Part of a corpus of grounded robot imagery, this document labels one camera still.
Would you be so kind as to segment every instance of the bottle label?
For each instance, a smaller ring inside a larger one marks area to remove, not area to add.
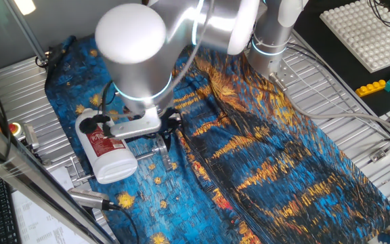
[[[113,150],[126,148],[120,140],[114,138],[104,139],[105,135],[99,126],[97,126],[93,133],[87,134],[87,137],[97,157]]]

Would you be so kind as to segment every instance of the white lego baseplate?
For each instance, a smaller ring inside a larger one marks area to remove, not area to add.
[[[377,9],[390,22],[390,11]],[[376,18],[368,0],[330,9],[320,18],[370,73],[390,66],[390,28]]]

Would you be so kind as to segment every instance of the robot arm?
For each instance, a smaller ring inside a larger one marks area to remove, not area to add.
[[[95,32],[97,47],[126,106],[140,120],[115,125],[124,139],[153,133],[161,113],[173,105],[172,71],[181,51],[202,45],[239,54],[248,43],[258,0],[155,0],[124,4],[106,13]]]

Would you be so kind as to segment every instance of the metal frame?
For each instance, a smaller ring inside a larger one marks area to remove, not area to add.
[[[292,32],[289,42],[304,45],[321,59],[295,31]],[[349,113],[367,113],[376,116],[340,77],[335,79],[324,67],[314,64],[293,50],[286,50],[284,59],[305,81],[284,80],[293,100],[302,109],[316,115],[337,114],[346,110]],[[326,98],[322,98],[315,90],[324,94]],[[375,150],[389,143],[388,130],[371,121],[364,123],[354,118],[313,119],[313,121],[390,200],[390,154],[377,163],[373,163],[370,158]]]
[[[22,30],[22,32],[26,37],[26,40],[28,40],[28,42],[30,43],[32,50],[34,51],[35,55],[39,58],[40,62],[42,63],[47,62],[47,58],[45,52],[43,51],[43,48],[41,48],[39,41],[37,40],[33,31],[31,30],[31,27],[24,19],[24,16],[20,12],[19,7],[16,5],[16,3],[13,0],[4,0],[4,3],[12,13],[13,18],[18,23],[20,29]]]
[[[335,72],[335,70],[330,67],[330,65],[320,56],[318,53],[306,42],[299,34],[298,32],[293,29],[291,31],[292,37],[294,37],[299,43],[301,43],[303,46],[305,46],[308,50],[310,50],[313,54],[316,55],[316,57],[323,61],[323,63],[328,67],[329,72],[332,72],[333,74],[336,75],[337,81],[341,84],[341,86],[348,91],[349,96],[351,96],[369,115],[377,116],[372,109],[366,105],[366,103],[353,91],[348,84]]]
[[[0,158],[7,149],[0,133]],[[9,161],[0,162],[0,178],[42,207],[89,243],[113,243],[105,230],[79,206],[21,144],[12,144]]]
[[[321,59],[321,60],[325,63],[325,65],[329,68],[329,70],[330,70],[331,72],[333,72],[333,73],[339,78],[338,81],[343,85],[343,87],[349,91],[349,93],[355,98],[355,100],[356,100],[357,102],[359,102],[359,104],[360,104],[361,106],[363,106],[363,107],[366,109],[366,111],[367,111],[368,113],[370,113],[370,114],[373,115],[373,116],[377,116],[377,115],[368,107],[368,105],[366,105],[366,103],[363,102],[362,99],[359,98],[359,97],[356,95],[355,92],[353,92],[353,90],[351,90],[351,88],[344,82],[344,80],[342,80],[342,78],[340,78],[340,77],[338,76],[338,74],[336,74],[336,73],[333,71],[333,69],[332,69],[332,68],[331,68],[331,67],[322,59],[322,57],[320,57],[320,56],[317,54],[317,52],[315,52],[315,50],[312,49],[312,47],[311,47],[310,45],[308,45],[308,43],[306,43],[305,40],[303,40],[303,38],[302,38],[295,30],[293,30],[292,33],[293,33],[293,35],[296,37],[296,39],[298,39],[301,43],[303,43],[304,46],[305,46],[306,48],[308,48],[309,50],[311,50],[311,51],[317,56],[317,58]],[[385,119],[385,120],[386,120],[387,122],[390,122],[390,116],[389,116],[389,118],[387,118],[387,119]],[[370,158],[371,158],[371,160],[372,160],[373,162],[377,162],[377,161],[379,161],[380,159],[386,157],[386,156],[389,154],[389,152],[390,152],[390,143],[384,145],[383,147],[381,147],[380,149],[378,149],[376,152],[372,153],[372,154],[370,155]]]

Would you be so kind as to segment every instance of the white cable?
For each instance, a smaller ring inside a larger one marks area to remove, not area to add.
[[[199,0],[198,5],[196,6],[197,17],[201,15],[202,6],[204,5],[204,0]],[[198,30],[198,19],[194,19],[194,24],[192,25],[192,45],[196,45],[196,31]]]
[[[314,67],[323,75],[323,77],[327,80],[327,82],[329,82],[328,77],[321,71],[320,68],[317,67],[316,63],[313,63],[313,62],[309,61],[309,60],[308,60],[307,58],[305,58],[305,57],[304,57],[304,59],[305,59],[307,62],[309,62],[312,66],[314,66]],[[346,112],[346,113],[349,113],[349,111],[345,110],[344,108],[341,108],[338,104],[335,104],[333,101],[329,100],[329,98],[327,98],[325,95],[323,95],[322,93],[320,93],[316,88],[314,88],[314,87],[312,87],[310,84],[308,84],[304,79],[302,79],[302,78],[300,77],[300,75],[299,75],[295,70],[293,70],[293,68],[291,68],[291,66],[290,66],[290,69],[291,69],[294,73],[296,73],[296,75],[298,76],[298,78],[299,78],[300,80],[302,80],[302,82],[304,82],[304,84],[306,84],[306,86],[308,86],[310,89],[312,89],[313,91],[315,91],[317,94],[319,94],[321,97],[323,97],[324,99],[326,99],[328,102],[330,102],[331,104],[333,104],[333,105],[336,106],[337,108],[341,109],[342,111],[344,111],[344,112]],[[335,90],[335,91],[338,93],[339,97],[342,98],[340,92],[337,91],[337,90]],[[369,124],[368,122],[366,122],[366,121],[364,121],[364,120],[362,120],[362,119],[360,119],[360,118],[358,118],[358,117],[356,117],[356,119],[359,120],[359,121],[361,121],[362,123],[365,123],[367,126],[371,127],[372,129],[375,129],[376,131],[380,131],[379,128],[377,128],[377,127],[375,127],[375,126]]]
[[[300,80],[303,81],[303,79],[299,75],[297,75],[297,76]],[[355,117],[355,118],[359,117],[359,118],[379,122],[380,124],[390,128],[389,122],[387,122],[383,119],[380,119],[378,117],[372,116],[372,115],[366,115],[366,114],[361,114],[361,113],[341,113],[341,114],[335,114],[335,115],[314,115],[314,114],[308,113],[308,112],[304,111],[302,108],[300,108],[296,104],[296,102],[291,98],[291,95],[288,93],[288,90],[284,91],[284,94],[290,100],[290,103],[295,110],[297,110],[302,115],[311,117],[313,119],[337,119],[337,118],[343,118],[343,117]]]
[[[201,32],[201,36],[200,36],[200,39],[198,41],[198,43],[196,44],[195,48],[194,48],[194,51],[192,52],[192,54],[190,55],[188,61],[186,62],[186,65],[184,66],[183,70],[179,73],[179,75],[177,76],[177,78],[174,80],[174,82],[171,84],[170,88],[165,90],[164,91],[164,94],[163,94],[163,97],[167,96],[171,91],[174,90],[174,88],[180,83],[180,81],[184,78],[184,76],[186,75],[186,73],[188,72],[189,70],[189,67],[191,66],[191,64],[193,63],[194,59],[195,59],[195,56],[196,56],[196,53],[198,52],[198,50],[200,49],[200,46],[201,46],[201,43],[202,43],[202,39],[204,38],[204,34],[206,33],[207,31],[207,26],[208,26],[208,22],[211,18],[211,16],[213,15],[213,10],[214,10],[214,5],[215,5],[215,0],[211,0],[210,1],[210,6],[209,6],[209,12],[207,13],[207,17],[206,17],[206,21],[204,22],[204,26],[202,28],[202,32]]]

